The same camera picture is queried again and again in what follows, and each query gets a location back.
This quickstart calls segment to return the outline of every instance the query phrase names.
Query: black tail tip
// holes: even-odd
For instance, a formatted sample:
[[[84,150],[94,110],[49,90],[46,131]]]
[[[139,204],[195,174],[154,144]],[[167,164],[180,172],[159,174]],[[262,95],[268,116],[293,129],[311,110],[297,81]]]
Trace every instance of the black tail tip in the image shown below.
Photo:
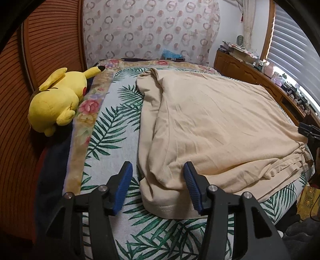
[[[100,71],[104,71],[106,69],[105,66],[98,66],[98,69],[100,69]]]

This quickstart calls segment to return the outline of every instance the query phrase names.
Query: blue gripper pad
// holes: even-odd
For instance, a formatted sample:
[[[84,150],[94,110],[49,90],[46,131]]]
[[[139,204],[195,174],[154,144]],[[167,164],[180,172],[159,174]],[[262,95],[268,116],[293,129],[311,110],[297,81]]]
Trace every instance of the blue gripper pad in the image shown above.
[[[132,179],[132,164],[130,162],[124,162],[123,166],[121,167],[120,172],[118,175],[115,175],[117,177],[120,177],[119,185],[117,190],[114,193],[114,199],[113,199],[113,216],[117,215],[117,213],[120,211],[120,209],[123,206],[125,196],[127,195],[128,188]]]
[[[183,176],[191,197],[193,207],[200,215],[205,215],[203,202],[206,199],[206,188],[209,182],[205,176],[198,175],[192,162],[186,162],[183,167]]]

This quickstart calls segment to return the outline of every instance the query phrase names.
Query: white wall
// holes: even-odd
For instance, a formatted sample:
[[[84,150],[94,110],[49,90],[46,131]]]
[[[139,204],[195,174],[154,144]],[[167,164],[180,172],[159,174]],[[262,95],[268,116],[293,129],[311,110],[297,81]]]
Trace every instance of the white wall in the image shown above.
[[[209,66],[212,67],[216,53],[223,40],[229,42],[236,42],[237,36],[239,35],[239,26],[242,26],[241,16],[242,13],[239,10],[236,2],[229,3],[226,0],[218,0],[220,8],[220,29],[216,36],[215,41],[209,52]]]
[[[256,0],[256,15],[254,18],[251,50],[260,56],[266,38],[269,20],[269,0]]]

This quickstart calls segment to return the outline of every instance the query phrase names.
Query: pikachu plush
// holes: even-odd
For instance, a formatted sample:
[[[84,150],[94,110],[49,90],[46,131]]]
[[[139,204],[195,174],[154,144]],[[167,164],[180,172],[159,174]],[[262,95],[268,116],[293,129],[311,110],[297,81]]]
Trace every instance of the pikachu plush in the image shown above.
[[[66,72],[67,68],[60,68],[53,72],[31,100],[28,120],[32,128],[49,137],[54,134],[56,125],[69,124],[85,95],[87,79],[104,69],[104,66],[98,66],[85,72]]]

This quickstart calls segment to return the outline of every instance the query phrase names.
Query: palm leaf print sheet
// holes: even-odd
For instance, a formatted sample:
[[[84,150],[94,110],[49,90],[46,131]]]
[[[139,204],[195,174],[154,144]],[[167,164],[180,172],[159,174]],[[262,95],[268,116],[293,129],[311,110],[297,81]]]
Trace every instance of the palm leaf print sheet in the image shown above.
[[[137,153],[143,96],[135,81],[137,75],[147,69],[128,68],[115,73],[89,141],[81,194],[107,183],[110,176],[118,173],[124,161],[132,162],[133,178],[124,206],[116,217],[110,217],[120,259],[197,259],[206,219],[162,219],[146,211],[142,204]],[[291,207],[313,173],[314,167],[261,203],[273,223]],[[87,259],[93,259],[88,221],[83,215],[84,250]],[[232,256],[233,235],[234,217],[229,215],[225,259]]]

